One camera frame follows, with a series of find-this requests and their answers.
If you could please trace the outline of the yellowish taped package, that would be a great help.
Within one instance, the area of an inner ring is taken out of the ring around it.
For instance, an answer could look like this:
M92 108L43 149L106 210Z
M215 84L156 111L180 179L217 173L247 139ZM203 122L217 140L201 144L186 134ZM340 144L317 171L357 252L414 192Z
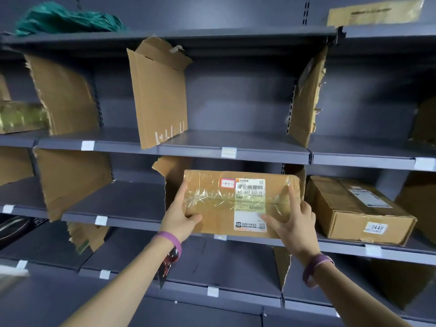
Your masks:
M47 129L49 121L40 103L0 100L0 134Z

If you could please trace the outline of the person's left forearm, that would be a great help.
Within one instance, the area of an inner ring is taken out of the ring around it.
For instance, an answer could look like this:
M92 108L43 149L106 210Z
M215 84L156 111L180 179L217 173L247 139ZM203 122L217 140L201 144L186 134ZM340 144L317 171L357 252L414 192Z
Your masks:
M165 257L174 248L155 238L139 255L60 327L127 327Z

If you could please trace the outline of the grey metal shelving unit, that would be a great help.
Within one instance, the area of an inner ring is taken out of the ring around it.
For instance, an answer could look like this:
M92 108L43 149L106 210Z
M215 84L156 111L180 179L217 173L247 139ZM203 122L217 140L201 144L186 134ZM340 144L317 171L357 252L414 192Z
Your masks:
M14 34L31 7L56 2L70 11L117 16L121 32L27 37ZM99 127L50 135L49 129L0 136L0 146L29 151L34 175L0 186L0 213L42 219L0 250L6 291L0 326L59 326L114 279L158 231L165 180L152 169L161 156L192 157L193 170L284 174L362 181L407 209L436 208L436 171L413 170L436 158L436 0L416 22L327 26L330 9L388 0L0 0L0 70L13 98L40 102L24 54L81 74L93 93ZM188 130L141 149L127 49L151 36L180 45L193 60L184 71ZM328 46L316 129L308 148L288 134L298 79ZM33 148L81 151L95 141L108 153L112 182L51 222ZM236 147L236 159L222 159ZM67 222L94 225L108 216L105 243L81 255ZM16 269L28 260L25 270ZM109 280L99 279L110 270Z

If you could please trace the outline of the yellow padded envelope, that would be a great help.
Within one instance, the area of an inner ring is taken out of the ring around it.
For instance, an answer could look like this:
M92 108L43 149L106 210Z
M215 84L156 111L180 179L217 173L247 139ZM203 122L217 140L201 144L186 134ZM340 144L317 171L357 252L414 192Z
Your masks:
M327 26L401 24L418 21L425 0L388 0L329 10Z

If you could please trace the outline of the black shiny object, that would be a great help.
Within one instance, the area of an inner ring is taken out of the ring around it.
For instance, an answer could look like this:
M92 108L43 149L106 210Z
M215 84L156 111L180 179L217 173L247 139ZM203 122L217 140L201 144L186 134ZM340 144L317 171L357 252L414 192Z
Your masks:
M34 226L34 218L0 214L0 250L31 231Z

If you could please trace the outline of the black red printed tag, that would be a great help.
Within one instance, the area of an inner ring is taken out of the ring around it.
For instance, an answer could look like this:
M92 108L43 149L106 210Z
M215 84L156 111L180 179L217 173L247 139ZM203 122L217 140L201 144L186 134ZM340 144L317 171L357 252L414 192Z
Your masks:
M177 262L179 259L179 252L176 247L174 247L170 253L165 257L163 262L161 263L158 271L157 271L157 278L159 281L160 289L162 290L164 287L164 284L166 282L166 279L168 277L168 274L172 268L172 265Z

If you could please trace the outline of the green plastic bag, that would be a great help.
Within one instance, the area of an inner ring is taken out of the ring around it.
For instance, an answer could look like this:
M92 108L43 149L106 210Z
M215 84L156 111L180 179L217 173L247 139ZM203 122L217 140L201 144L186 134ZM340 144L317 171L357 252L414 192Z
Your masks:
M95 11L70 11L49 1L31 7L16 22L17 37L47 33L121 32L127 27L114 15Z

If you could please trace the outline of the taped cardboard parcel with label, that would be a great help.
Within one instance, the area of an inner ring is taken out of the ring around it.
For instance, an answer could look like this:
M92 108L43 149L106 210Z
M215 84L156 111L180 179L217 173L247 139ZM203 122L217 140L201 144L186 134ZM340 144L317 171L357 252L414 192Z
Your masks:
M195 233L279 238L261 215L286 222L290 215L288 188L300 199L300 181L294 175L186 170L183 177L187 181L186 213L203 216Z

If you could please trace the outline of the purple wristband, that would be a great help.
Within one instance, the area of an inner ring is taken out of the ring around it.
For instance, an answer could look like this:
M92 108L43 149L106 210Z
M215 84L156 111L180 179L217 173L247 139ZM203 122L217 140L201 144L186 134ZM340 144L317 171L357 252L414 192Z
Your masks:
M335 265L334 261L329 256L320 253L315 257L313 257L308 263L308 265L305 267L302 273L302 280L308 288L318 287L318 283L314 280L313 275L315 269L322 263L326 263L326 262Z
M174 262L177 261L180 258L181 254L182 254L182 245L181 245L181 242L178 240L178 238L175 235L173 235L172 233L168 232L168 231L159 231L153 237L153 239L158 238L158 237L165 238L165 239L169 240L173 244L173 246L176 249L177 253L176 253L175 256L172 256L171 259Z

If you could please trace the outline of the person's right hand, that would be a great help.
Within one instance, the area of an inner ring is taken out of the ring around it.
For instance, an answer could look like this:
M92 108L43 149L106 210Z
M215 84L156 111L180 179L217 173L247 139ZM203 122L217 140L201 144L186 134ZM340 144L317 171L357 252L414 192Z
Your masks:
M300 201L292 188L288 188L290 202L290 216L287 221L288 235L279 237L288 249L303 266L307 266L310 260L320 254L317 234L315 231L316 216L311 206Z

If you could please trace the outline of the long brown cardboard box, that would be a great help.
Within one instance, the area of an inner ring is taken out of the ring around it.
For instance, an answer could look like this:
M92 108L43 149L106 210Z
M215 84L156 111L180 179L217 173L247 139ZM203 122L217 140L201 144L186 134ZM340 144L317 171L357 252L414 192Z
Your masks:
M404 246L417 218L362 181L310 176L305 201L333 240Z

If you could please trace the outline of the person's right forearm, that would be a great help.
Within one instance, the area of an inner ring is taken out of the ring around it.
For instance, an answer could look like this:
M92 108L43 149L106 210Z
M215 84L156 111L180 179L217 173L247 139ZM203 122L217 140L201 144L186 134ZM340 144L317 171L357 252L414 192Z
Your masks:
M332 263L322 263L313 275L346 327L413 327Z

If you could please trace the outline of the person's left hand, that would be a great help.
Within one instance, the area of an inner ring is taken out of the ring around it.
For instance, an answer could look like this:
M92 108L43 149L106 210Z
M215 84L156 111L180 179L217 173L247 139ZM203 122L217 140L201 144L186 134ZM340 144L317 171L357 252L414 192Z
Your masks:
M160 231L168 231L175 235L178 240L184 242L193 232L185 226L186 216L183 210L184 196L187 189L187 181L183 181L172 204L162 219Z

